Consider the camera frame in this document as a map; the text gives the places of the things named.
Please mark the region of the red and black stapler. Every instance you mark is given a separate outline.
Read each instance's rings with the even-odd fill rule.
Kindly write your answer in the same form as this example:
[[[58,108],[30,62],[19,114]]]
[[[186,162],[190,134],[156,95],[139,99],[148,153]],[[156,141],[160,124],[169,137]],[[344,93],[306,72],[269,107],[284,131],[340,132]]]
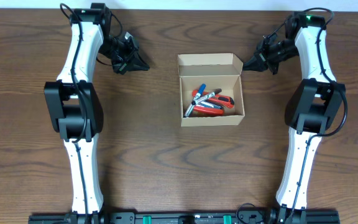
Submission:
[[[193,110],[198,113],[203,113],[211,116],[222,116],[224,114],[224,109],[222,106],[208,102],[201,102],[200,104],[195,105]]]

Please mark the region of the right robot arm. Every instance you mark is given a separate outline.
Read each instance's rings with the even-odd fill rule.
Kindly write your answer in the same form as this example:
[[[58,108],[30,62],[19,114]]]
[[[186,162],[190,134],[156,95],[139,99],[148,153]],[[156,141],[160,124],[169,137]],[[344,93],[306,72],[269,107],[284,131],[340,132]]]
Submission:
[[[273,31],[261,40],[243,70],[277,74],[280,62],[298,56],[302,79],[285,108],[289,127],[288,154],[283,179],[276,193],[278,209],[271,209],[265,223],[306,223],[307,190],[314,155],[323,137],[336,134],[348,114],[346,87],[336,81],[326,51],[329,19],[295,11],[281,24],[285,40],[276,42]]]

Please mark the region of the cardboard box with lid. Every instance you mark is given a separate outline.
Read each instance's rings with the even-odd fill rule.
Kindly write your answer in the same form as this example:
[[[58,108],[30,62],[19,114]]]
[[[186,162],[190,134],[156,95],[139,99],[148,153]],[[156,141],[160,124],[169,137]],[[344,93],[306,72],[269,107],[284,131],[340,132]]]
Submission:
[[[179,54],[178,76],[180,82],[180,115],[182,126],[222,126],[238,125],[245,117],[242,96],[241,73],[243,63],[233,53],[220,54]],[[184,118],[197,90],[206,85],[202,95],[215,89],[222,89],[219,95],[230,96],[233,108],[224,107],[222,116],[211,116],[192,111]]]

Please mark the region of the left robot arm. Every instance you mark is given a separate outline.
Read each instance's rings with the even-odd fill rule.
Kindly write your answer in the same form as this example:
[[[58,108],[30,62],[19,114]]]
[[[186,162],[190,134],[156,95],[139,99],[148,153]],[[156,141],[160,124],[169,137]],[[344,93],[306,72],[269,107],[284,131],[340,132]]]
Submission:
[[[96,158],[104,112],[93,85],[95,65],[101,54],[110,59],[116,74],[150,67],[130,33],[110,34],[115,16],[104,3],[94,2],[88,9],[71,9],[61,3],[60,10],[70,23],[70,48],[57,79],[45,83],[44,95],[52,127],[70,160],[73,203],[63,222],[106,223]]]

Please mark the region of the blue whiteboard marker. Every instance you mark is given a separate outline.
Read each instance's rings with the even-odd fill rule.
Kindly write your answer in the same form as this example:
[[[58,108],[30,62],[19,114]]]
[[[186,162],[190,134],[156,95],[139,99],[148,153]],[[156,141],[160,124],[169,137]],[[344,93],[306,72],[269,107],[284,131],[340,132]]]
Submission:
[[[202,93],[204,92],[205,88],[206,88],[206,85],[204,83],[199,87],[199,89],[197,90],[196,95],[194,96],[191,104],[186,109],[186,111],[185,111],[185,113],[183,115],[184,118],[187,118],[187,117],[190,116],[191,112],[193,111],[193,109],[194,109],[194,107],[196,105],[195,100],[197,100],[202,95]]]

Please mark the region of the black whiteboard marker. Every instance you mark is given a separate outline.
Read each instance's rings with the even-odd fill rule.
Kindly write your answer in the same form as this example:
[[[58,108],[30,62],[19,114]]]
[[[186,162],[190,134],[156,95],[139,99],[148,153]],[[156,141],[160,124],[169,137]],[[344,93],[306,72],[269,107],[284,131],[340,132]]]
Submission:
[[[203,96],[201,96],[201,97],[199,97],[199,98],[193,100],[193,101],[191,102],[191,104],[192,104],[192,105],[200,104],[201,102],[206,101],[206,100],[208,100],[208,99],[210,99],[210,98],[216,96],[216,95],[219,94],[221,91],[222,91],[222,89],[220,89],[220,88],[215,89],[214,91],[209,92],[208,94],[203,95]]]

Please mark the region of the red utility knife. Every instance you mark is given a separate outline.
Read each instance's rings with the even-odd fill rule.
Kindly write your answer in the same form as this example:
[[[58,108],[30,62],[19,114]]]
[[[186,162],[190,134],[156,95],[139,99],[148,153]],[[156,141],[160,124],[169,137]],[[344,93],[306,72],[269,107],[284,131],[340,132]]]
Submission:
[[[230,96],[217,94],[209,98],[208,100],[199,103],[198,106],[222,110],[224,107],[233,108],[234,100]]]

